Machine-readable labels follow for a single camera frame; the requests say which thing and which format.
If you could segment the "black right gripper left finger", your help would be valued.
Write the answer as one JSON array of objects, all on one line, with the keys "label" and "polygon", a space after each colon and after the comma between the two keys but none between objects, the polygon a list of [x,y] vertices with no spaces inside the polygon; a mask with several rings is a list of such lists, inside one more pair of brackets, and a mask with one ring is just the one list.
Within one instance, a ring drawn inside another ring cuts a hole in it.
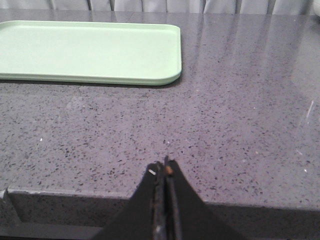
[{"label": "black right gripper left finger", "polygon": [[151,163],[127,206],[95,240],[164,239],[164,164]]}]

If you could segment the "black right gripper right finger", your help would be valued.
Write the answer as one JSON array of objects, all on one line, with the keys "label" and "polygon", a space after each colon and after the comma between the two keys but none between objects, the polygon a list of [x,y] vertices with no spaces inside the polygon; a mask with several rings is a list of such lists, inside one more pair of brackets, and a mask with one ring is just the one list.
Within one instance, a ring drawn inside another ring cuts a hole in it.
[{"label": "black right gripper right finger", "polygon": [[245,240],[246,237],[219,219],[186,180],[175,160],[164,158],[169,240]]}]

